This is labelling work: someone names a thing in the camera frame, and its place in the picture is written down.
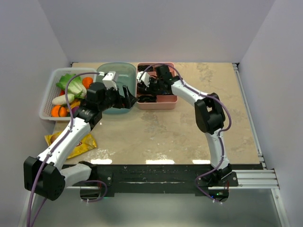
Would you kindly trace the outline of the brown floral necktie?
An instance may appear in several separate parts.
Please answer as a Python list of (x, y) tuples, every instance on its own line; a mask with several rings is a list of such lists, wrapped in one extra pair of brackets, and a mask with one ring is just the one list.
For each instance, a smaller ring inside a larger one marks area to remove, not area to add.
[(149, 95), (150, 94), (147, 87), (137, 87), (137, 93), (140, 95)]

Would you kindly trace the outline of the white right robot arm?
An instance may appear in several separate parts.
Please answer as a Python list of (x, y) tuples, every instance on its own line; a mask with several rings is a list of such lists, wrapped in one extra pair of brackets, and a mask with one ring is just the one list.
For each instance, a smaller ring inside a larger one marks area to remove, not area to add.
[(166, 90), (194, 107), (196, 125), (205, 134), (211, 155), (211, 170), (200, 175), (200, 178), (209, 176), (213, 184), (223, 185), (232, 172), (225, 151), (223, 132), (230, 129), (232, 120), (219, 96), (192, 87), (174, 67), (165, 63), (147, 66), (143, 71), (137, 72), (136, 79), (153, 92)]

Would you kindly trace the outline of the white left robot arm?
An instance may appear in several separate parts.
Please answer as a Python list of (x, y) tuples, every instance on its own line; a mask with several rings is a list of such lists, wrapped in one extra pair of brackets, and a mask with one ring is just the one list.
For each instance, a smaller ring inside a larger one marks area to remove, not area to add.
[(94, 185), (98, 181), (96, 165), (81, 161), (72, 167), (62, 166), (79, 142), (102, 119), (103, 111), (112, 107), (133, 107), (137, 98), (126, 85), (123, 86), (123, 92), (120, 95), (118, 89), (106, 88), (101, 82), (92, 83), (86, 98), (81, 101), (59, 137), (38, 157), (28, 157), (24, 161), (25, 189), (54, 201), (66, 187), (79, 182)]

